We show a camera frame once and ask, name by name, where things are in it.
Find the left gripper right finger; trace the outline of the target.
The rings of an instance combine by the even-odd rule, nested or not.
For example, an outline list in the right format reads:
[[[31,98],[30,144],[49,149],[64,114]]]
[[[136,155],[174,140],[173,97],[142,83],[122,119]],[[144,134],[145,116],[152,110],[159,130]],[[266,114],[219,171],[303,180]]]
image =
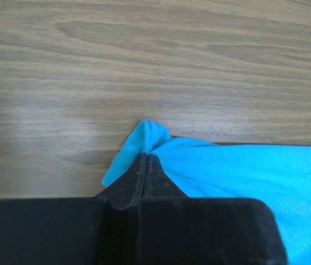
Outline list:
[[[187,198],[188,196],[164,172],[160,159],[146,155],[144,198]]]

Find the turquoise t-shirt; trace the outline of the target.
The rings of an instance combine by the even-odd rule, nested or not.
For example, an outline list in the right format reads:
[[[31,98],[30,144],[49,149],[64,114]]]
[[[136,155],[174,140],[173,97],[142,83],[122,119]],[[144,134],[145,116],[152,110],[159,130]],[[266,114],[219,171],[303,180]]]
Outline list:
[[[290,264],[311,264],[311,146],[228,145],[174,138],[154,121],[129,135],[103,178],[115,182],[141,153],[159,158],[188,196],[249,197],[273,211]]]

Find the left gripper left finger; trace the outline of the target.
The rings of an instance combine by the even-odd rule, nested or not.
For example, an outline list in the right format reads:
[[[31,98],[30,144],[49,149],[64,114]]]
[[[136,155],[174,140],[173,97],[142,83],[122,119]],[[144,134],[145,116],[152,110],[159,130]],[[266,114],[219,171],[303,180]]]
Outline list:
[[[127,171],[105,190],[96,195],[96,198],[104,198],[117,210],[125,210],[138,203],[142,197],[147,154],[136,156]]]

